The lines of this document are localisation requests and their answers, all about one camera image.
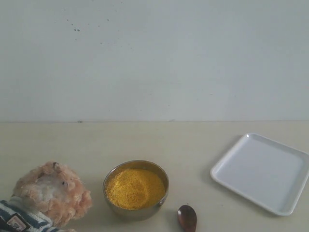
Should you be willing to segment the dark brown wooden spoon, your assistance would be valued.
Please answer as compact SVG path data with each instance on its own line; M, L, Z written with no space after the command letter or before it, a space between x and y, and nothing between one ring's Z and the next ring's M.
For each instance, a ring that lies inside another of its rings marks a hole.
M197 215L189 205L182 205L178 211L178 222L185 232L195 232L197 227Z

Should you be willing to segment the beige teddy bear striped sweater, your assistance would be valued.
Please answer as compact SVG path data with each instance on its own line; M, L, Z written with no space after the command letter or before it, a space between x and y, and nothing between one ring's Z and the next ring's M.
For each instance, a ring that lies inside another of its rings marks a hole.
M9 200L0 202L2 232L66 232L92 206L90 191L77 173L49 161L21 177Z

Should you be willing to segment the yellow millet grains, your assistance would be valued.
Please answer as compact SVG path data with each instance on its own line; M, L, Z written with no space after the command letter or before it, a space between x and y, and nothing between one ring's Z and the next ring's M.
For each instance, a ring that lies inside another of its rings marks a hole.
M106 193L114 205L138 210L158 203L166 190L157 174L142 169L126 169L109 181Z

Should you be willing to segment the stainless steel bowl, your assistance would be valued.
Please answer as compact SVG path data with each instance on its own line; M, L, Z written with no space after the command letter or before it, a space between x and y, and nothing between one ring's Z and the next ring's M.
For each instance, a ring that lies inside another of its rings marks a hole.
M148 170L151 171L159 176L159 178L163 181L164 187L166 190L165 196L155 205L152 205L147 208L142 208L138 210L128 210L121 207L118 207L114 205L107 197L106 189L109 181L111 181L112 178L114 178L117 174L120 172L126 170L126 169L142 169L142 170ZM109 206L109 208L120 218L128 221L140 221L145 220L150 217L152 217L154 214L156 214L160 207L165 202L168 192L169 192L169 178L167 173L157 164L147 161L147 160L131 160L124 162L115 168L113 168L105 177L102 190L104 194L104 199Z

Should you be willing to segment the white rectangular plastic tray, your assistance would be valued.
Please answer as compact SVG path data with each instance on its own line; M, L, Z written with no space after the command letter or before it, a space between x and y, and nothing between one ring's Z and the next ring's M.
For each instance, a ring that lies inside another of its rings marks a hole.
M243 135L212 167L218 184L277 215L294 211L309 177L309 155L256 133Z

